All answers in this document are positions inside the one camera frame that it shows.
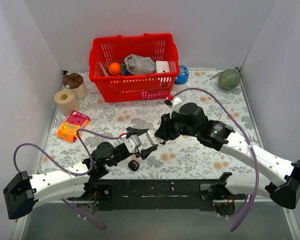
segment white wall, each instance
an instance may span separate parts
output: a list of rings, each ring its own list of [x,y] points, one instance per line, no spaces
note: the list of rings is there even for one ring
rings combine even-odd
[[[264,146],[300,159],[300,0],[277,0],[242,77]],[[294,211],[300,227],[300,200]]]
[[[17,174],[15,148],[42,144],[62,73],[23,0],[0,0],[0,240],[9,239],[3,189]],[[33,171],[38,152],[18,153],[21,170]]]
[[[88,72],[94,38],[169,32],[179,63],[242,66],[275,0],[24,0],[62,70]]]

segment blue object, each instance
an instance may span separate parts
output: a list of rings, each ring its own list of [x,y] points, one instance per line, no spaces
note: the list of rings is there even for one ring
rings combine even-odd
[[[174,84],[177,84],[177,85],[185,84],[186,82],[188,82],[188,77],[189,77],[188,68],[186,66],[181,65],[180,73],[175,78]]]

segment metal frame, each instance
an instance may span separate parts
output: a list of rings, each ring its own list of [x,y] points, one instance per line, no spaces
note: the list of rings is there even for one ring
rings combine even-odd
[[[245,99],[245,103],[248,107],[248,110],[249,110],[249,113],[250,113],[250,116],[251,116],[251,119],[252,119],[252,122],[253,122],[253,126],[254,126],[254,129],[255,129],[256,135],[258,137],[258,140],[259,140],[260,147],[264,149],[264,145],[263,145],[263,142],[261,140],[261,136],[260,136],[260,133],[259,133],[259,130],[258,130],[258,127],[257,127],[257,123],[255,121],[254,113],[252,111],[249,100],[247,98],[247,93],[246,93],[242,78],[241,78],[241,81],[240,81],[240,87],[242,89],[243,96],[244,96],[244,99]],[[55,103],[54,107],[53,107],[53,110],[52,110],[52,113],[51,113],[51,116],[50,116],[47,131],[45,131],[43,149],[47,148],[49,135],[52,131],[54,120],[55,120],[56,115],[57,115],[57,110],[58,110],[57,104]],[[40,154],[39,157],[38,157],[37,164],[36,164],[35,169],[34,169],[34,173],[38,173],[41,161],[42,161],[42,154]],[[265,197],[257,197],[255,200],[257,202],[272,202],[270,199],[267,199]],[[60,201],[53,201],[52,203],[62,203],[62,201],[61,200]],[[289,210],[289,209],[286,209],[286,208],[282,208],[282,209],[283,209],[283,212],[284,212],[289,230],[291,232],[292,239],[293,240],[300,240],[300,229],[299,229],[299,225],[297,223],[297,220],[296,220],[296,217],[295,217],[295,214],[294,214],[293,210]],[[24,230],[25,230],[25,227],[26,227],[27,219],[28,219],[28,216],[24,216],[24,217],[18,219],[18,221],[15,223],[15,225],[13,227],[11,238],[10,238],[11,240],[22,240],[22,236],[23,236],[23,233],[24,233]]]

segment gray floor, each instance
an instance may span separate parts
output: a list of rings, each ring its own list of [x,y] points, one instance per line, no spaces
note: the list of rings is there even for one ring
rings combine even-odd
[[[291,240],[283,209],[273,202],[255,202],[246,220],[230,232],[225,220],[196,210],[116,210],[96,215],[106,230],[78,218],[64,203],[47,203],[28,217],[23,240]]]

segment brown cloth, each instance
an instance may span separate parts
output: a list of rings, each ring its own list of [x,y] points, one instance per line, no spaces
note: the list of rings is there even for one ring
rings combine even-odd
[[[63,77],[63,86],[69,86],[70,89],[78,88],[84,82],[84,78],[78,73],[71,73]]]

